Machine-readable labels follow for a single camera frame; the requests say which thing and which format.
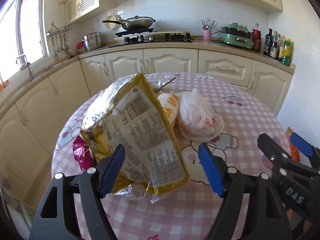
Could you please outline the gold foil snack bag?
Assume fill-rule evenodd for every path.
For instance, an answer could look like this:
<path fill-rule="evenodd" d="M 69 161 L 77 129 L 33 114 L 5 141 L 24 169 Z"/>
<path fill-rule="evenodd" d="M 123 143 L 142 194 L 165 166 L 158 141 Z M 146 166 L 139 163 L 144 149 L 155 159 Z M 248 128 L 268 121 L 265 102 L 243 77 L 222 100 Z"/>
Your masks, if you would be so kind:
<path fill-rule="evenodd" d="M 81 136 L 97 161 L 124 146 L 112 194 L 154 203 L 190 179 L 172 126 L 141 73 L 118 78 L 99 93 L 83 115 Z"/>

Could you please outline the magenta snack wrapper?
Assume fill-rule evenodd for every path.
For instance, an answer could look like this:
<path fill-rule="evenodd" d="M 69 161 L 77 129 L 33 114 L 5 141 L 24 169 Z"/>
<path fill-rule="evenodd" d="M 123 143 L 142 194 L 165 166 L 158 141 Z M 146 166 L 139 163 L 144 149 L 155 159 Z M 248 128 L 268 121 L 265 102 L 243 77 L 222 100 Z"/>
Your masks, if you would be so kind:
<path fill-rule="evenodd" d="M 84 172 L 90 167 L 96 167 L 97 161 L 91 149 L 81 136 L 77 136 L 73 141 L 72 149 L 73 157 L 75 161 L 79 163 L 81 171 Z"/>

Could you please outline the white plastic bag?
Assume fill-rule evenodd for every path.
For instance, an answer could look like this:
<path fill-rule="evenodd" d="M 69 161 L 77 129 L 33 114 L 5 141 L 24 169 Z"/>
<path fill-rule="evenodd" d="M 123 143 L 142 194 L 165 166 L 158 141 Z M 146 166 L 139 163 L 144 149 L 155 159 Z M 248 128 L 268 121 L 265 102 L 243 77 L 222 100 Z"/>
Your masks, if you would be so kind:
<path fill-rule="evenodd" d="M 222 116 L 214 111 L 196 88 L 182 94 L 177 122 L 185 139 L 198 142 L 216 138 L 225 127 Z"/>

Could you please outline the green yellow oil bottle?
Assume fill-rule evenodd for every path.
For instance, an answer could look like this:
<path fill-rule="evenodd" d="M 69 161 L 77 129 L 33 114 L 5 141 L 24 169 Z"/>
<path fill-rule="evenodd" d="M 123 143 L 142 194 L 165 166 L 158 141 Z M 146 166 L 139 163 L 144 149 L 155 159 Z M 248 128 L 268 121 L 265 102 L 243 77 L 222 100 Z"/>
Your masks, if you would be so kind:
<path fill-rule="evenodd" d="M 292 54 L 291 39 L 287 37 L 284 41 L 282 55 L 281 55 L 281 63 L 283 65 L 285 65 L 285 66 L 290 65 L 291 54 Z"/>

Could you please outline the dark soy sauce bottle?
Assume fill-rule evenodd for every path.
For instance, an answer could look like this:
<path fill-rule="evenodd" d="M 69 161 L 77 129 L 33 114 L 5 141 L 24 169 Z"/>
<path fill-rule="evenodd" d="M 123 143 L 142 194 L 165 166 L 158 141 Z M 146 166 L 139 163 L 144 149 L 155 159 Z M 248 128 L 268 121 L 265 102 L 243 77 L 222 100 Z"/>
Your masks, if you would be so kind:
<path fill-rule="evenodd" d="M 268 30 L 268 33 L 265 36 L 265 44 L 264 44 L 264 54 L 266 56 L 270 56 L 270 52 L 271 52 L 271 46 L 272 46 L 272 29 L 270 28 Z"/>

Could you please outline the red cola bottle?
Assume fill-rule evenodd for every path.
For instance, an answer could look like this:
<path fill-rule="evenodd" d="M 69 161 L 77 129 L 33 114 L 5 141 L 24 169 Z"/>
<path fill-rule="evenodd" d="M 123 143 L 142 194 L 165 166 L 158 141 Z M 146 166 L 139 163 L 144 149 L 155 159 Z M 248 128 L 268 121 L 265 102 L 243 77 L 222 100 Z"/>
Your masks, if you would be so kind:
<path fill-rule="evenodd" d="M 252 39 L 252 49 L 254 51 L 261 51 L 261 31 L 259 29 L 259 24 L 256 23 L 254 28 L 251 31 L 251 39 Z"/>

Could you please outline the green electric grill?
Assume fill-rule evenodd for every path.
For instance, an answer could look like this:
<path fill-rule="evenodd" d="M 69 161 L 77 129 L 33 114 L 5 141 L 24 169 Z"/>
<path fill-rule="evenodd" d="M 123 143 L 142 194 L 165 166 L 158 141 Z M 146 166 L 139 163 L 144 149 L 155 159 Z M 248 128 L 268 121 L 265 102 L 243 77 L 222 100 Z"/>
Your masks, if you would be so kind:
<path fill-rule="evenodd" d="M 251 32 L 248 31 L 246 25 L 241 25 L 236 22 L 225 25 L 221 28 L 220 40 L 224 44 L 231 46 L 252 49 Z"/>

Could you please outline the chrome sink faucet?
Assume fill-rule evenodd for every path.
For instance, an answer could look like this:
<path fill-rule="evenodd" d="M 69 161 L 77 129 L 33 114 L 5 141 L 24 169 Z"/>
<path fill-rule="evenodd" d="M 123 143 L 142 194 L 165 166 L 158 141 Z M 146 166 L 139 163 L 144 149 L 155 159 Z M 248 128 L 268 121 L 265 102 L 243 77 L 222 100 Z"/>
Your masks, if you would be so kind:
<path fill-rule="evenodd" d="M 16 62 L 18 62 L 18 61 L 21 61 L 20 70 L 23 71 L 23 70 L 27 69 L 28 73 L 29 73 L 29 79 L 30 79 L 30 81 L 33 81 L 34 75 L 33 75 L 33 72 L 30 68 L 31 63 L 28 62 L 26 55 L 25 54 L 18 55 L 18 57 L 16 57 Z"/>

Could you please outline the red bowl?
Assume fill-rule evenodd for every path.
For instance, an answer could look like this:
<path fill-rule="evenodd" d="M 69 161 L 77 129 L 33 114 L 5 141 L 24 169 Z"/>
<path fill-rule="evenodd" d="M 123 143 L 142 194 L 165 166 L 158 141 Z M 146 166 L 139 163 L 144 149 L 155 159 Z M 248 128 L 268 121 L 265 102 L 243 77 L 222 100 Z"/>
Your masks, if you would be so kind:
<path fill-rule="evenodd" d="M 81 48 L 84 48 L 84 42 L 83 41 L 81 41 L 81 42 L 79 42 L 78 44 L 77 44 L 77 49 L 81 49 Z"/>

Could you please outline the black gas stove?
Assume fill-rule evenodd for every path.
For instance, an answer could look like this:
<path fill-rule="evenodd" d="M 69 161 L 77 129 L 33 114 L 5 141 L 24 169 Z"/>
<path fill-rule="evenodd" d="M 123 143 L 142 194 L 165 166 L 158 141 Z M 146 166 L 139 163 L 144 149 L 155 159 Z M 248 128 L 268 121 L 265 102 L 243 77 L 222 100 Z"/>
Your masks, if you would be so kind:
<path fill-rule="evenodd" d="M 153 28 L 143 29 L 139 33 L 121 32 L 116 35 L 114 41 L 107 45 L 109 48 L 149 42 L 193 42 L 194 40 L 188 32 L 154 31 Z"/>

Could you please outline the stainless steel steamer pot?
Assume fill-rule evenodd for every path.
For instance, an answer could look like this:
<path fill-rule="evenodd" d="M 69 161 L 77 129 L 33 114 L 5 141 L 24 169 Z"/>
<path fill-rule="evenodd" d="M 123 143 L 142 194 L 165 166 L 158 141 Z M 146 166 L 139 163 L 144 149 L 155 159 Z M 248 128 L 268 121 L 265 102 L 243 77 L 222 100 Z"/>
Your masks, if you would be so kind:
<path fill-rule="evenodd" d="M 98 32 L 96 29 L 91 29 L 89 34 L 84 35 L 82 42 L 86 51 L 92 51 L 103 46 L 102 32 Z"/>

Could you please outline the hanging utensil rack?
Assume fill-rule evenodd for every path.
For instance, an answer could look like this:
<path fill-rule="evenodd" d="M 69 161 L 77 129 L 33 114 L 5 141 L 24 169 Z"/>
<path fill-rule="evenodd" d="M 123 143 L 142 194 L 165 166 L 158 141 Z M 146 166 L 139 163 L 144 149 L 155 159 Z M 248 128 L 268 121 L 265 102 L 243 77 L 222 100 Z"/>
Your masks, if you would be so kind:
<path fill-rule="evenodd" d="M 71 56 L 72 50 L 68 42 L 68 33 L 71 29 L 71 26 L 58 28 L 53 22 L 51 23 L 51 29 L 46 33 L 46 38 L 52 44 L 54 61 L 59 61 L 59 53 Z"/>

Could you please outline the window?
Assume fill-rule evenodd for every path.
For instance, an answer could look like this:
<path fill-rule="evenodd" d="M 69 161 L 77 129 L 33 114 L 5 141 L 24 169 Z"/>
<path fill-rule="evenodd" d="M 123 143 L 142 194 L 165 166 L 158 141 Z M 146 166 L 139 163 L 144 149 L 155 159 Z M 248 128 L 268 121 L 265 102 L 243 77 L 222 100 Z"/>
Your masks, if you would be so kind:
<path fill-rule="evenodd" d="M 1 19 L 1 79 L 47 56 L 44 0 L 15 0 Z"/>

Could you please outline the frying pan with lid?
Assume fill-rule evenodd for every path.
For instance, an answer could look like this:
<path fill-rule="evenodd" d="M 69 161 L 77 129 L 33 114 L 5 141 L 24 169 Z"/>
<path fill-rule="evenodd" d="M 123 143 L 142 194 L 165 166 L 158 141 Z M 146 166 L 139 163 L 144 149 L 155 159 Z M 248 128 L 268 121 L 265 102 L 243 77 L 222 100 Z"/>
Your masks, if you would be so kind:
<path fill-rule="evenodd" d="M 120 21 L 114 21 L 114 23 L 122 26 L 124 30 L 131 31 L 136 29 L 150 28 L 156 20 L 147 16 L 135 16 L 128 19 L 122 19 Z"/>

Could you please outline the cream colander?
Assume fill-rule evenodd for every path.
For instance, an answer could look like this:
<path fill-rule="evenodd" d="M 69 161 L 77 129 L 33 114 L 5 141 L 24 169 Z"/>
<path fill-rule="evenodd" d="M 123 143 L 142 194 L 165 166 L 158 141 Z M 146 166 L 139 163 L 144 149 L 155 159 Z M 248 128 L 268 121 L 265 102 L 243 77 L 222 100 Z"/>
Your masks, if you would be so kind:
<path fill-rule="evenodd" d="M 106 18 L 105 18 L 106 21 L 111 21 L 111 22 L 106 22 L 104 23 L 104 26 L 107 30 L 113 30 L 113 29 L 119 29 L 120 28 L 120 25 L 119 24 L 116 24 L 114 23 L 114 21 L 120 21 L 122 20 L 121 16 L 119 15 L 108 15 Z"/>

